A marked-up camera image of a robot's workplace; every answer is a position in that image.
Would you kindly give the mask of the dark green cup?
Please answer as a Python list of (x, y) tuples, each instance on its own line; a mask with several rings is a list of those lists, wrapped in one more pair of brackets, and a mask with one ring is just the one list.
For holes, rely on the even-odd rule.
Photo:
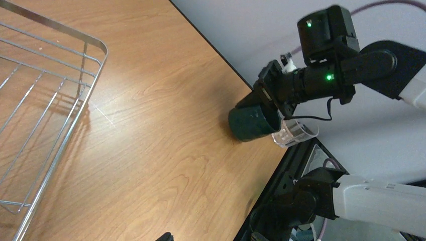
[(263, 105), (231, 109), (228, 123), (234, 137), (242, 142), (249, 142), (281, 130), (278, 111)]

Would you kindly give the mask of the wire metal dish rack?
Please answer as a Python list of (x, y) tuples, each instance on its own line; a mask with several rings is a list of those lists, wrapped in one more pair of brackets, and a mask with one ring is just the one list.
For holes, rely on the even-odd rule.
[(108, 57), (103, 41), (1, 1), (1, 240), (23, 240)]

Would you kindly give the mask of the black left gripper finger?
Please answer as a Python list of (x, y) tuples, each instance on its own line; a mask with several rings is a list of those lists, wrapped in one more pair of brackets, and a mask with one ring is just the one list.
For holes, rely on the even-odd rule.
[(170, 232), (165, 232), (156, 241), (174, 241), (174, 236)]

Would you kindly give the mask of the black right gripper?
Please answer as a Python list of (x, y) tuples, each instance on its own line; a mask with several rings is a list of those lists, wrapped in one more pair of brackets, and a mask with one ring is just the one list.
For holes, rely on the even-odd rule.
[(265, 105), (282, 113), (284, 119), (321, 119), (318, 116), (294, 115), (296, 107), (304, 102), (328, 98), (328, 119), (333, 100), (333, 66), (305, 67), (283, 73), (279, 63), (270, 61), (258, 75), (254, 89), (242, 98), (235, 108)]

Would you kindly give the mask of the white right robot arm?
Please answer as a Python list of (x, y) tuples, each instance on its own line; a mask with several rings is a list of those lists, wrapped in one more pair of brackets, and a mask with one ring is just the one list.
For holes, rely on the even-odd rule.
[[(299, 46), (297, 21), (333, 5), (333, 1), (259, 1), (243, 7), (241, 32), (247, 38), (234, 66), (252, 85), (268, 61)], [(425, 12), (388, 4), (353, 16), (360, 46), (394, 40), (425, 49)], [(425, 111), (389, 99), (363, 85), (353, 100), (332, 104), (331, 122), (307, 120), (319, 140), (352, 174), (397, 183), (425, 180)]]

